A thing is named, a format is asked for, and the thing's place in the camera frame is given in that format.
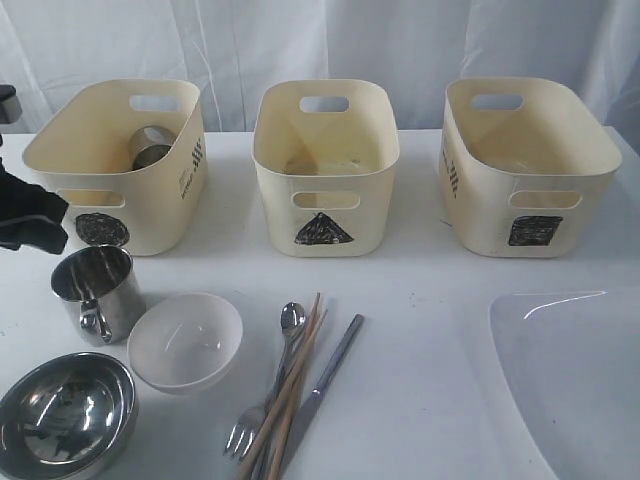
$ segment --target black square label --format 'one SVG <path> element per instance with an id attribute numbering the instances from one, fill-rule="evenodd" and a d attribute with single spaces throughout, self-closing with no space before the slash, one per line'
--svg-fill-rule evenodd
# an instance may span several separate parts
<path id="1" fill-rule="evenodd" d="M 562 217 L 542 215 L 518 217 L 511 226 L 509 245 L 512 247 L 546 247 L 562 222 Z"/>

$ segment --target plastic storage bin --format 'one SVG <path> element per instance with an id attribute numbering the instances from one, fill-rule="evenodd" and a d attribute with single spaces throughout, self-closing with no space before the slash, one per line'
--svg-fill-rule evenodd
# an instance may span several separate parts
<path id="1" fill-rule="evenodd" d="M 344 111 L 301 107 L 309 99 L 323 105 L 336 97 L 348 101 Z M 253 156 L 278 250 L 342 257 L 379 245 L 399 156 L 393 110 L 382 88 L 361 80 L 272 87 L 260 107 Z"/>
<path id="2" fill-rule="evenodd" d="M 568 252 L 620 163 L 608 134 L 563 85 L 471 78 L 447 88 L 440 184 L 456 235 L 475 253 Z"/>
<path id="3" fill-rule="evenodd" d="M 171 111 L 134 108 L 164 97 L 174 102 Z M 129 139 L 149 125 L 177 139 L 161 160 L 131 171 Z M 160 253 L 182 238 L 207 178 L 200 90 L 175 80 L 90 86 L 36 135 L 23 160 L 70 203 L 64 226 L 78 247 L 108 243 L 133 255 Z"/>

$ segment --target table knife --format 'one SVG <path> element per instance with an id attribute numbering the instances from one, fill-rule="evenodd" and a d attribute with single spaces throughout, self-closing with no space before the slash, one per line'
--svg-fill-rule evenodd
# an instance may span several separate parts
<path id="1" fill-rule="evenodd" d="M 360 327 L 364 322 L 364 317 L 362 315 L 356 315 L 351 321 L 351 325 L 345 332 L 342 340 L 336 347 L 335 352 L 331 356 L 327 367 L 322 372 L 322 376 L 318 383 L 316 384 L 313 391 L 309 394 L 309 397 L 305 400 L 302 406 L 298 409 L 295 417 L 293 417 L 293 422 L 291 423 L 291 428 L 289 430 L 289 436 L 287 437 L 287 444 L 284 449 L 284 454 L 282 456 L 282 464 L 280 466 L 280 474 L 284 474 L 287 466 L 291 462 L 291 459 L 295 455 L 300 443 L 302 442 L 302 438 L 304 434 L 307 432 L 313 417 L 318 411 L 322 400 L 324 399 L 325 394 L 331 384 L 331 380 L 335 376 L 340 364 L 342 363 L 343 358 L 345 357 L 349 347 L 353 343 L 357 333 L 360 331 Z"/>

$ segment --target metal fork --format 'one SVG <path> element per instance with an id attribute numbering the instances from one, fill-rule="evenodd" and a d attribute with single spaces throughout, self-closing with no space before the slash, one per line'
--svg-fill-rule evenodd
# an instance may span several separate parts
<path id="1" fill-rule="evenodd" d="M 231 430 L 227 445 L 224 447 L 224 454 L 231 453 L 231 458 L 240 455 L 238 460 L 242 461 L 249 452 L 253 440 L 258 435 L 258 430 L 262 427 L 267 413 L 272 395 L 267 397 L 258 405 L 245 410 Z"/>
<path id="2" fill-rule="evenodd" d="M 241 462 L 244 457 L 247 456 L 247 453 L 249 453 L 253 440 L 258 435 L 258 430 L 260 430 L 265 418 L 267 418 L 271 402 L 273 402 L 273 400 L 278 396 L 278 393 L 284 384 L 284 380 L 291 370 L 296 358 L 300 348 L 300 342 L 297 341 L 299 340 L 299 337 L 295 340 L 296 343 L 293 346 L 293 350 L 289 355 L 283 356 L 280 361 L 278 375 L 271 392 L 269 392 L 262 402 L 245 410 L 233 426 L 227 445 L 224 448 L 224 455 L 230 453 L 231 458 L 238 457 L 238 461 Z"/>

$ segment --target white ceramic bowl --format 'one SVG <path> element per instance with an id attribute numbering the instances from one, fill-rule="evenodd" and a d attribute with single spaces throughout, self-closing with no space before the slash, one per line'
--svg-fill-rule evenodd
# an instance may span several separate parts
<path id="1" fill-rule="evenodd" d="M 129 364 L 161 392 L 188 395 L 220 381 L 242 340 L 240 314 L 207 293 L 171 297 L 146 312 L 131 331 Z"/>

